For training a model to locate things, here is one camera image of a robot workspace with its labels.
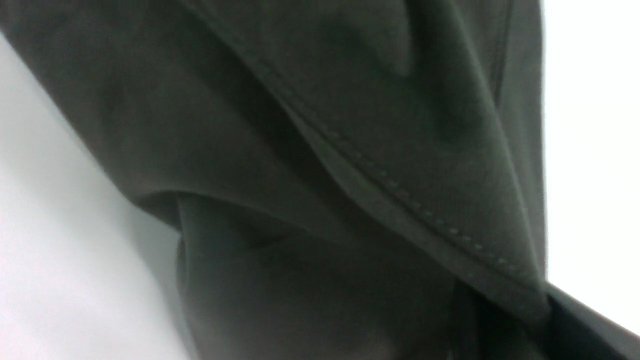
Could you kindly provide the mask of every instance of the stitching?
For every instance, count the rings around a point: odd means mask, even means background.
[[[192,8],[195,13],[205,22],[210,22],[209,19],[204,17],[198,9],[198,5],[193,4],[192,0],[184,0],[184,3]],[[262,59],[262,57],[253,54],[253,51],[247,48],[244,44],[246,43],[241,36],[237,35],[233,30],[228,29],[227,26],[217,27],[219,30],[224,31],[228,36],[232,37],[236,41],[236,45],[241,46],[246,55],[251,56],[255,61],[256,65],[260,66],[264,71],[268,72],[271,76],[274,77],[275,80],[279,82],[280,89],[285,91],[287,95],[294,101],[298,103],[299,106],[309,111],[310,113],[315,115],[317,124],[314,124],[315,127],[320,130],[324,136],[332,141],[337,147],[339,147],[343,152],[345,152],[350,158],[352,158],[356,163],[358,163],[361,167],[365,165],[365,167],[369,168],[370,171],[373,172],[374,177],[378,178],[378,182],[382,183],[387,187],[389,192],[392,195],[395,195],[397,199],[399,199],[405,206],[408,206],[412,212],[418,215],[419,218],[426,221],[432,227],[440,230],[440,232],[450,234],[450,238],[453,238],[457,244],[462,244],[464,248],[479,254],[480,256],[490,259],[491,262],[495,265],[498,265],[500,268],[504,269],[507,273],[510,273],[512,276],[521,279],[529,279],[529,273],[525,271],[520,271],[520,269],[507,261],[504,258],[495,259],[495,255],[484,250],[484,245],[482,243],[476,242],[470,236],[460,234],[460,230],[457,227],[453,227],[449,224],[446,224],[445,221],[436,217],[434,213],[428,209],[423,209],[424,205],[419,200],[413,197],[413,195],[405,188],[400,185],[400,182],[391,178],[389,172],[385,169],[379,167],[372,159],[368,158],[363,154],[362,151],[359,151],[358,148],[353,145],[342,133],[338,132],[336,129],[330,128],[325,122],[321,120],[321,117],[317,114],[315,110],[313,110],[310,106],[306,104],[305,101],[299,98],[298,94],[296,94],[290,87],[287,85],[285,80],[281,77],[279,72],[273,70],[271,65]],[[523,284],[522,286],[530,289],[534,289],[529,284]]]

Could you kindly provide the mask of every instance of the dark jacket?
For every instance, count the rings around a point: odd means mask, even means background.
[[[202,359],[640,359],[545,280],[536,0],[0,3]]]

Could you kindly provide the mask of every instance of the dark gray fabric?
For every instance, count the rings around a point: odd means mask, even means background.
[[[182,231],[203,359],[580,358],[545,282],[536,0],[0,6],[116,186]]]
[[[550,353],[556,359],[640,360],[640,338],[549,286],[554,316],[549,325]]]

